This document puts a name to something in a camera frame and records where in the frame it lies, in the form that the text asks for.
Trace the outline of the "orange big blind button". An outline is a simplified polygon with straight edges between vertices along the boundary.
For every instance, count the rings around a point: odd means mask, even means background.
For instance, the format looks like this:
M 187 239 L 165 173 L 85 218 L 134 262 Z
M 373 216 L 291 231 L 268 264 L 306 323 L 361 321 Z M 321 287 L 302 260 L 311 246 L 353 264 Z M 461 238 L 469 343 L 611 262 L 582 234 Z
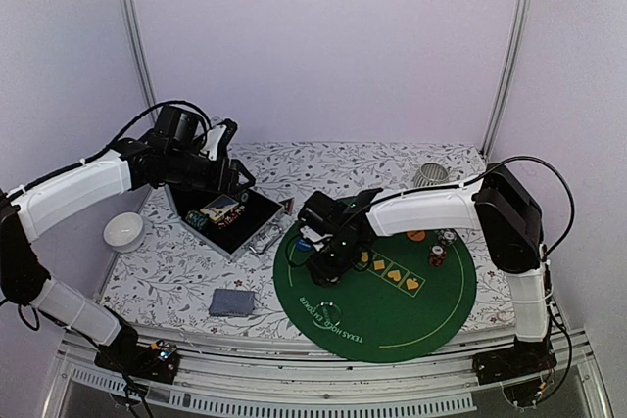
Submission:
M 424 231 L 409 231 L 407 237 L 413 242 L 422 242 L 426 238 Z

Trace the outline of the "red chip stack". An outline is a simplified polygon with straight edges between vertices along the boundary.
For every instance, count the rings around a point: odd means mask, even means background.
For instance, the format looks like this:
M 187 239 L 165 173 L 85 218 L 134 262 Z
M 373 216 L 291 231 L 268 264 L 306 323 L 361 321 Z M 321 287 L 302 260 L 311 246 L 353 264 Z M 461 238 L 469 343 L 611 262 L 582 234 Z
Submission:
M 440 267 L 447 256 L 446 248 L 441 245 L 434 245 L 429 250 L 429 263 L 431 266 Z

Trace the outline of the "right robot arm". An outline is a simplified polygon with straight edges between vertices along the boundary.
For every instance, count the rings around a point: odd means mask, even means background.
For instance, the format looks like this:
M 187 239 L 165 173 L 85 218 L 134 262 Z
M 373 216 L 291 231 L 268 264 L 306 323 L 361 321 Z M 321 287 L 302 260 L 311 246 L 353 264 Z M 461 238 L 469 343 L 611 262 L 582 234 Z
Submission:
M 377 238 L 410 231 L 481 231 L 512 299 L 518 345 L 507 352 L 506 366 L 526 375 L 543 361 L 551 320 L 542 211 L 506 168 L 492 165 L 483 175 L 441 186 L 363 190 L 350 202 L 316 191 L 300 209 L 298 227 L 314 246 L 307 267 L 322 286 L 337 283 L 359 249 Z

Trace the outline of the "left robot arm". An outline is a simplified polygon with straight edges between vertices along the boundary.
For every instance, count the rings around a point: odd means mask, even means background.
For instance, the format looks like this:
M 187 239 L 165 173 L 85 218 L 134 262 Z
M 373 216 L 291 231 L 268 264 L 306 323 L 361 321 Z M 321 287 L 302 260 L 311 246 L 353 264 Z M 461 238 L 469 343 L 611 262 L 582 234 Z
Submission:
M 69 217 L 113 196 L 146 185 L 169 185 L 237 197 L 256 184 L 227 147 L 237 131 L 226 119 L 212 125 L 198 106 L 170 100 L 153 106 L 154 126 L 140 138 L 123 131 L 96 154 L 54 170 L 1 196 L 1 292 L 7 302 L 30 306 L 68 329 L 108 347 L 125 373 L 145 365 L 134 330 L 107 308 L 54 278 L 31 244 Z

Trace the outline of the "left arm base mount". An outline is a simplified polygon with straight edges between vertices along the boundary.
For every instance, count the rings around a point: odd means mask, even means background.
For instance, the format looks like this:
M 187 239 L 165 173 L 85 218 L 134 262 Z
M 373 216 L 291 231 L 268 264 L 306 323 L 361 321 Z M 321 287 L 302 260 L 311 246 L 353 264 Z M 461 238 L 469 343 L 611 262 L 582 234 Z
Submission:
M 94 364 L 103 369 L 170 385 L 177 375 L 179 363 L 176 344 L 157 340 L 142 346 L 133 338 L 114 340 L 109 346 L 99 346 L 94 360 Z

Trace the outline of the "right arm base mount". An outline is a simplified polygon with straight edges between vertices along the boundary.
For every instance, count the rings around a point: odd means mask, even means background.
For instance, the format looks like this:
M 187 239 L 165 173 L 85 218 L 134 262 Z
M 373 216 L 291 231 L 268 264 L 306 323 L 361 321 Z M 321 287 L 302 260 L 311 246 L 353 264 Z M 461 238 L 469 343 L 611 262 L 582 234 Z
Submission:
M 514 338 L 513 345 L 480 352 L 472 356 L 472 370 L 480 385 L 493 384 L 536 374 L 535 379 L 505 386 L 506 400 L 521 408 L 538 403 L 547 381 L 538 374 L 556 366 L 551 341 L 526 342 Z

